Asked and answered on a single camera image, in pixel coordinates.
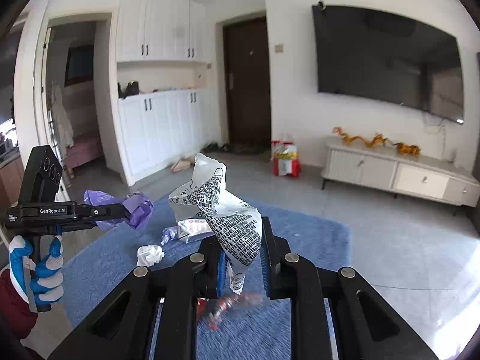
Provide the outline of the red sleeved forearm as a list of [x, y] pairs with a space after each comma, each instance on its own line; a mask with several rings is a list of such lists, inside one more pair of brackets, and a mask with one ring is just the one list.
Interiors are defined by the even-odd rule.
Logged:
[[13, 331], [14, 336], [25, 339], [35, 327], [38, 315], [32, 313], [28, 303], [18, 295], [11, 283], [10, 270], [1, 273], [1, 316]]

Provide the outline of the left blue white gloved hand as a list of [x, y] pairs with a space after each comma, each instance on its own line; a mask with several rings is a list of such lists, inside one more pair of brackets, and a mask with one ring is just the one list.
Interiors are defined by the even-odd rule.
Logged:
[[15, 236], [9, 244], [10, 282], [20, 298], [30, 305], [35, 300], [36, 307], [58, 302], [64, 295], [64, 265], [62, 237], [55, 236], [49, 245], [48, 254], [35, 262], [34, 273], [29, 284], [25, 282], [26, 262], [32, 262], [33, 247], [22, 236]]

